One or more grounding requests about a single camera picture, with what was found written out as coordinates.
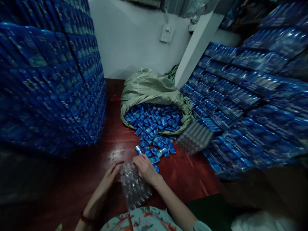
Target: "wooden floor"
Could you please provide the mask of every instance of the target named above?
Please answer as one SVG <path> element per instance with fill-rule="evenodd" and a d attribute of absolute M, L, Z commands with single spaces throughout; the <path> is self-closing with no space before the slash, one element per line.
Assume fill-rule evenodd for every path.
<path fill-rule="evenodd" d="M 32 206 L 22 230 L 54 231 L 62 223 L 63 230 L 74 230 L 84 209 L 106 169 L 116 160 L 130 160 L 136 156 L 135 146 L 140 138 L 120 119 L 120 95 L 123 81 L 108 81 L 109 101 L 103 135 L 95 147 L 76 150 L 74 159 L 64 165 L 51 193 Z M 176 154 L 158 163 L 160 174 L 175 194 L 188 202 L 219 192 L 220 182 L 201 153 L 188 156 L 175 145 Z M 164 209 L 157 192 L 146 205 Z M 108 219 L 125 213 L 125 201 L 120 183 L 110 192 L 101 225 Z"/>

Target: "open sack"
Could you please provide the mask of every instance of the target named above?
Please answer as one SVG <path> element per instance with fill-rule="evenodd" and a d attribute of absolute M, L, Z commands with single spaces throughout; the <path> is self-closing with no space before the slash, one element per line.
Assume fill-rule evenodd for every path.
<path fill-rule="evenodd" d="M 174 84 L 165 76 L 161 76 L 149 68 L 142 68 L 129 77 L 124 83 L 121 96 L 121 119 L 133 128 L 124 118 L 132 106 L 140 103 L 175 104 L 183 114 L 182 126 L 175 132 L 163 131 L 165 135 L 179 135 L 193 120 L 192 103 L 179 92 Z"/>

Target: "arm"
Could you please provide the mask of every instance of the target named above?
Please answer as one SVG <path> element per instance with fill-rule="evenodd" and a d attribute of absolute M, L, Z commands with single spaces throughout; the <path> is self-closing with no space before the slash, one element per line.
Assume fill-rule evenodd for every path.
<path fill-rule="evenodd" d="M 174 194 L 166 184 L 163 177 L 158 174 L 151 161 L 146 155 L 134 157 L 133 162 L 137 165 L 139 175 L 151 184 L 164 200 L 175 223 L 184 231 L 191 231 L 198 220 L 186 205 Z"/>
<path fill-rule="evenodd" d="M 116 175 L 119 173 L 120 165 L 123 161 L 117 161 L 107 170 L 104 178 L 98 185 L 97 189 L 93 193 L 86 208 L 83 211 L 83 215 L 90 220 L 95 220 L 100 214 L 102 207 L 105 203 L 108 191 L 113 184 Z M 93 226 L 87 224 L 82 220 L 79 220 L 75 231 L 93 231 Z"/>

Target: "pile of blue packs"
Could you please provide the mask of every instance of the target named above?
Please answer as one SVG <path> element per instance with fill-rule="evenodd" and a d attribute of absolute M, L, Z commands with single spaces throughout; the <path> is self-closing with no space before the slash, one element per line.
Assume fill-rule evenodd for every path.
<path fill-rule="evenodd" d="M 140 136 L 140 145 L 135 147 L 137 154 L 147 155 L 158 172 L 159 167 L 155 163 L 158 163 L 163 155 L 170 157 L 170 154 L 175 154 L 173 140 L 176 139 L 174 136 L 164 137 L 159 133 L 180 129 L 182 112 L 175 105 L 141 103 L 131 107 L 124 117 L 136 129 L 135 134 Z"/>
<path fill-rule="evenodd" d="M 0 140 L 61 158 L 97 143 L 106 82 L 88 1 L 11 1 L 0 11 Z"/>
<path fill-rule="evenodd" d="M 203 151 L 220 179 L 293 165 L 308 153 L 308 3 L 278 6 L 242 47 L 209 43 L 181 92 L 210 123 Z"/>

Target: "wall outlet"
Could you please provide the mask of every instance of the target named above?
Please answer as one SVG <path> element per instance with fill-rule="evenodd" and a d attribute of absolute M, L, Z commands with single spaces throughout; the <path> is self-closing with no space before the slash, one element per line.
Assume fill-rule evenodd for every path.
<path fill-rule="evenodd" d="M 173 35 L 173 28 L 170 24 L 164 24 L 161 32 L 160 41 L 170 43 Z"/>

